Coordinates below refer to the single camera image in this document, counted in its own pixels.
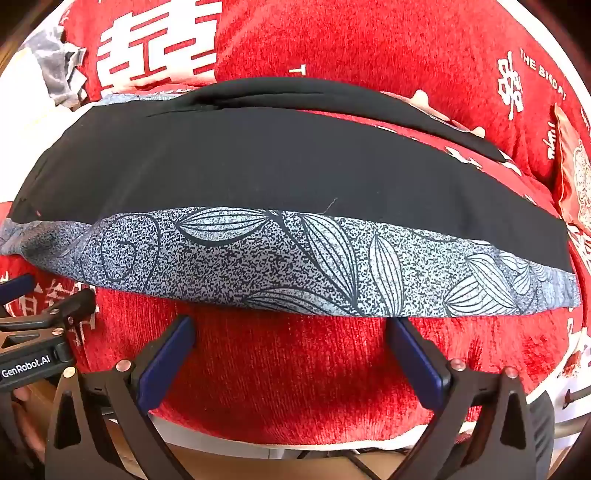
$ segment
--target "white chinese character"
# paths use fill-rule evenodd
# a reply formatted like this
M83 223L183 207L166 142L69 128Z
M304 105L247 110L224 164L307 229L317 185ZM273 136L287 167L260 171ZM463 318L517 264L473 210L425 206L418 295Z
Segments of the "white chinese character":
M515 114L513 108L517 109L520 113L523 111L523 97L521 89L521 79L517 71L513 70L513 58L512 52L507 52L506 59L500 59L497 61L499 66L499 72L502 78L499 79L499 95L503 99L505 105L511 105L509 111L509 120L513 120Z
M76 289L76 292L82 290L83 288L89 288L96 295L96 287L94 285L88 285L86 283L82 283L82 282L77 281L76 283L74 283L74 288ZM95 312L92 315L90 315L90 319L89 320L82 320L81 323L82 324L85 324L85 325L90 325L90 329L91 330L94 330L95 329L95 325L96 325L96 314L99 313L99 312L100 312L100 308L97 305L96 308L95 308Z
M18 304L23 315L37 315L37 299L35 297L20 297Z
M46 308L51 307L54 303L57 303L60 300L68 298L76 291L77 290L74 289L68 290L64 288L61 283L58 283L55 279L53 279L51 281L51 285L45 289Z
M185 0L170 0L147 12L128 13L113 21L100 37L96 62L103 87L111 91L130 85L142 86L170 78L181 82L198 78L214 82L213 51L217 20L199 19L222 12L222 2L195 5ZM147 61L144 61L144 49Z

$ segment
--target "red cushion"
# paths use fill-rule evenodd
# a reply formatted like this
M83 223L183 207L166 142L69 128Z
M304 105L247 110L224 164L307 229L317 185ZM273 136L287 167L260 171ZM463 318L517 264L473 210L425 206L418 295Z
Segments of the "red cushion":
M556 105L558 175L554 200L562 218L591 233L591 165L581 136Z
M555 103L591 148L566 78L496 0L76 0L62 23L88 48L93 100L109 89L306 75L405 97L424 90L432 108L484 127L549 188Z
M20 257L0 257L0 277L25 272L35 274L39 293L11 303L14 314L38 312L80 287ZM83 326L84 344L74 347L84 371L132 358L179 313L196 320L196 347L157 411L167 420L244 442L325 445L392 439L430 417L384 343L383 319L215 307L104 288L96 296L96 323ZM579 307L412 321L448 358L489 372L514 365L531 392L563 359L569 324L578 332L582 315Z

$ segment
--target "gray printed fabric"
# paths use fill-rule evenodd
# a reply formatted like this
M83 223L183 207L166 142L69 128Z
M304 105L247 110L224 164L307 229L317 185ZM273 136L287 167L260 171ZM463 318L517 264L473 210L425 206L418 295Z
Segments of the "gray printed fabric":
M137 95L136 93L110 93L98 102L97 105L112 105L114 103L128 103L136 100L172 100L173 98L181 96L182 93L160 92L147 93L146 95Z
M580 304L574 274L488 242L312 213L185 208L92 226L7 219L0 254L116 290L304 314L525 315Z

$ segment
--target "cushion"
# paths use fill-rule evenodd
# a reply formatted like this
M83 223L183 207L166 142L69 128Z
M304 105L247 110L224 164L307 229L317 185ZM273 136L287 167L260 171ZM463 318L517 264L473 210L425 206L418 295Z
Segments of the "cushion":
M591 166L581 135L567 115L554 106L558 175L554 200L565 222L591 232Z
M559 66L496 0L76 0L66 38L102 93L255 76L340 80L411 98L481 127L527 175L554 184L555 103L591 147Z

